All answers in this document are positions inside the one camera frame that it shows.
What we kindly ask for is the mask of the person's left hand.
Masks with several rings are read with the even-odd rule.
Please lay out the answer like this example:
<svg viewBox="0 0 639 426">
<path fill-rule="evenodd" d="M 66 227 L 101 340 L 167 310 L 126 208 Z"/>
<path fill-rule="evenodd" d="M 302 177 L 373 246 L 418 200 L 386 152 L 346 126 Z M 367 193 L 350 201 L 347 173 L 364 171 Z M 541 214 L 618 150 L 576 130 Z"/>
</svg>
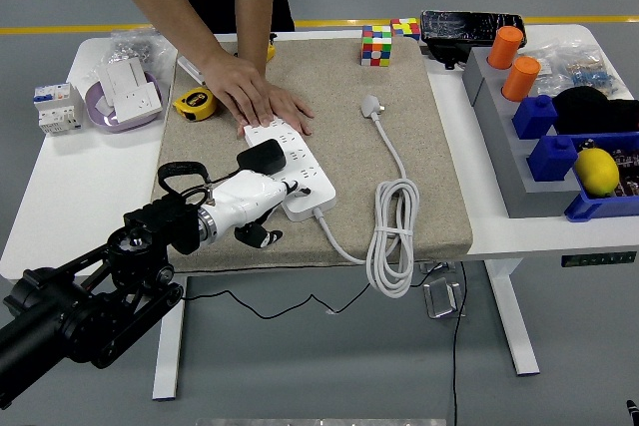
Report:
<svg viewBox="0 0 639 426">
<path fill-rule="evenodd" d="M 231 94 L 240 116 L 242 126 L 262 126 L 275 117 L 287 122 L 296 132 L 310 136 L 309 119 L 313 110 L 298 96 L 288 90 L 263 80 L 263 92 L 254 87 L 239 89 Z"/>
</svg>

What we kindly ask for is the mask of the person's right hand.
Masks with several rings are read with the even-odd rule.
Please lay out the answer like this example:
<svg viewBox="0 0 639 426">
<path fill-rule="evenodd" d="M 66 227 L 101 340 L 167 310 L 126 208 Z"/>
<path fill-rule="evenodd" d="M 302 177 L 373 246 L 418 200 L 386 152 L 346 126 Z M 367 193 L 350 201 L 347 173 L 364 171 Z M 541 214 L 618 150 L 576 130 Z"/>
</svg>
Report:
<svg viewBox="0 0 639 426">
<path fill-rule="evenodd" d="M 200 69 L 209 90 L 240 127 L 265 126 L 273 119 L 266 83 L 251 62 L 218 45 Z"/>
</svg>

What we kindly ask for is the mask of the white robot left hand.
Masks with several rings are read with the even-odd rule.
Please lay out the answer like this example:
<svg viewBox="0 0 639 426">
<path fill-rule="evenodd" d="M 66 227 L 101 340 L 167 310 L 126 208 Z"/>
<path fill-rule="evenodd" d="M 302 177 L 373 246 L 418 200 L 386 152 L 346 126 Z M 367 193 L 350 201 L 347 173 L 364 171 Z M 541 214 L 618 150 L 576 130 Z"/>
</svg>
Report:
<svg viewBox="0 0 639 426">
<path fill-rule="evenodd" d="M 208 193 L 199 207 L 200 242 L 208 245 L 228 230 L 235 238 L 254 248 L 277 242 L 283 233 L 268 231 L 264 222 L 288 197 L 305 197 L 312 190 L 297 181 L 281 182 L 250 170 L 241 170 Z"/>
</svg>

